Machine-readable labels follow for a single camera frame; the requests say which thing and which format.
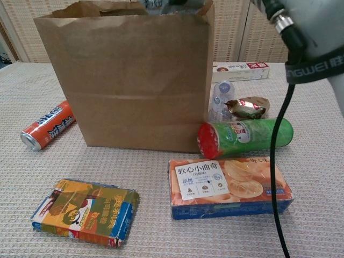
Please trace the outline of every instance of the green chip canister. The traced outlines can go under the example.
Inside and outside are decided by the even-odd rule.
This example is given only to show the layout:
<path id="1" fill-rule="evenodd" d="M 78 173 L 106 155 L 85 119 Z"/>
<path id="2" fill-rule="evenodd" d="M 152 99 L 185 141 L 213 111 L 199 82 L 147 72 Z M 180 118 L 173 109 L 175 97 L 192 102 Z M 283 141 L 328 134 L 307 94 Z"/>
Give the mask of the green chip canister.
<path id="1" fill-rule="evenodd" d="M 275 122 L 276 118 L 204 123 L 198 131 L 199 150 L 207 159 L 215 159 L 230 154 L 269 149 Z M 292 138 L 292 125 L 283 119 L 276 147 L 288 145 Z"/>

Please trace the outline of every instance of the plastic bottle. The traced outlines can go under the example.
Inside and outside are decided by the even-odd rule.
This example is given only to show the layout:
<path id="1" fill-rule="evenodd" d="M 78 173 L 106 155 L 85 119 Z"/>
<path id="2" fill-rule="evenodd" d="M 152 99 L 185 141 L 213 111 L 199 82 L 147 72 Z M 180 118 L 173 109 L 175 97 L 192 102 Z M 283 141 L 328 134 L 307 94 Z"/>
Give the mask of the plastic bottle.
<path id="1" fill-rule="evenodd" d="M 207 159 L 242 152 L 269 149 L 276 119 L 245 120 L 230 123 L 205 123 L 198 131 L 198 147 Z M 283 119 L 276 147 L 288 145 L 292 125 Z"/>
<path id="2" fill-rule="evenodd" d="M 227 101 L 234 99 L 234 86 L 229 81 L 222 81 L 214 86 L 211 108 L 209 111 L 209 122 L 230 121 L 232 118 L 228 107 L 225 105 Z"/>

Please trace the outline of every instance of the orange soda can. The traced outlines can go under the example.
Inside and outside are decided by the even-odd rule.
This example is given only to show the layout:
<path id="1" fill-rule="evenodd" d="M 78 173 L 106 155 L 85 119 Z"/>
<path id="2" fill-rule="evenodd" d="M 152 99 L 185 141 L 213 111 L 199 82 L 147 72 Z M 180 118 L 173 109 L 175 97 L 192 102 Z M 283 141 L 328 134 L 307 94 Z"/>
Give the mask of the orange soda can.
<path id="1" fill-rule="evenodd" d="M 68 101 L 63 101 L 20 133 L 20 138 L 30 149 L 39 151 L 75 121 Z"/>

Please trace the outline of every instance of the black strap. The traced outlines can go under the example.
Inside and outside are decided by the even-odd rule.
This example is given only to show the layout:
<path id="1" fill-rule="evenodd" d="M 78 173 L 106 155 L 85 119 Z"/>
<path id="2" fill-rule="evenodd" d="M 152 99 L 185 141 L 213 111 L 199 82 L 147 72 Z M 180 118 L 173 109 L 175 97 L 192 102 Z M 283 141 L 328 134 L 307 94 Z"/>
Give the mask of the black strap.
<path id="1" fill-rule="evenodd" d="M 322 80 L 344 73 L 344 46 L 318 58 L 299 64 L 285 63 L 286 80 L 300 84 Z"/>

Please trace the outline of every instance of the clear plastic bottle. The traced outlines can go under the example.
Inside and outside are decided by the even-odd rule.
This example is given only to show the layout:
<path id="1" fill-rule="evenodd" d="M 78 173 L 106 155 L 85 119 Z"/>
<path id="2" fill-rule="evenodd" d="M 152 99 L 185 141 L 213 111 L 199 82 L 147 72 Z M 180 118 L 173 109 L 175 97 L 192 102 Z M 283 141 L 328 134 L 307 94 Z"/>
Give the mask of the clear plastic bottle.
<path id="1" fill-rule="evenodd" d="M 211 107 L 208 114 L 209 122 L 230 121 L 232 115 L 228 111 L 226 102 L 234 99 L 234 85 L 229 81 L 221 81 L 214 86 Z"/>

